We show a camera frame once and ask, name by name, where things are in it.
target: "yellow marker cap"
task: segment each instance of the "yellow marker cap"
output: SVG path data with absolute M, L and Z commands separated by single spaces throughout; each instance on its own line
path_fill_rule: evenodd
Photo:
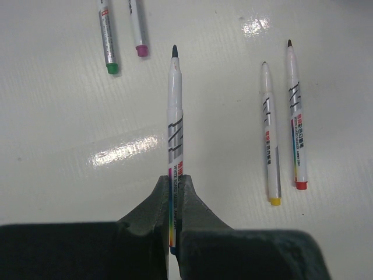
M 271 198 L 270 204 L 272 206 L 280 206 L 281 205 L 281 198 Z

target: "marker cap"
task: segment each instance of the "marker cap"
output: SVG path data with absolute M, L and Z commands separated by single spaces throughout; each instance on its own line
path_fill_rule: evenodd
M 295 186 L 298 190 L 304 191 L 307 189 L 307 182 L 295 182 Z
M 115 75 L 119 72 L 119 67 L 118 67 L 118 64 L 116 63 L 109 63 L 106 65 L 106 67 L 107 67 L 107 72 L 110 75 Z
M 281 205 L 281 198 L 270 198 L 270 204 L 272 206 L 280 206 Z
M 138 45 L 136 47 L 136 49 L 138 51 L 138 56 L 147 57 L 148 53 L 147 53 L 147 46 L 146 45 Z

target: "green marker cap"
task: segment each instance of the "green marker cap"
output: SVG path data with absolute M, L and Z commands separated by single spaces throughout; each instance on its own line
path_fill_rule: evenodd
M 106 65 L 106 67 L 107 67 L 107 72 L 110 75 L 115 75 L 119 72 L 119 67 L 118 67 L 118 64 L 116 63 L 109 63 Z

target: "black pen tip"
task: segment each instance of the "black pen tip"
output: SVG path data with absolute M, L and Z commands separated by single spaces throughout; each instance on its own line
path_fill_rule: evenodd
M 174 45 L 174 47 L 173 47 L 173 57 L 178 57 L 176 45 Z

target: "white marker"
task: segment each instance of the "white marker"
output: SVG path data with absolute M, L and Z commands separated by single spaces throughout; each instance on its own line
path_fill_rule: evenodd
M 138 56 L 147 57 L 147 45 L 144 28 L 144 20 L 142 18 L 142 10 L 139 9 L 139 0 L 128 0 L 129 13 L 131 14 L 133 36 L 135 38 L 136 50 Z
M 273 206 L 281 205 L 281 182 L 279 146 L 277 144 L 277 125 L 275 100 L 272 93 L 272 79 L 266 62 L 262 65 L 261 92 L 263 94 L 263 119 L 266 144 L 266 163 L 268 173 L 268 196 Z
M 112 31 L 110 26 L 110 10 L 108 0 L 98 0 L 98 16 L 100 17 L 101 35 L 103 38 L 105 63 L 107 72 L 115 75 L 118 73 L 118 63 L 114 52 Z
M 182 177 L 183 124 L 182 124 L 181 71 L 177 47 L 173 47 L 170 71 L 168 73 L 168 181 L 170 188 L 170 250 L 176 254 L 177 197 Z
M 287 88 L 291 110 L 291 138 L 293 140 L 294 181 L 298 190 L 307 189 L 307 168 L 304 150 L 304 128 L 301 92 L 298 78 L 297 59 L 291 40 L 287 42 Z

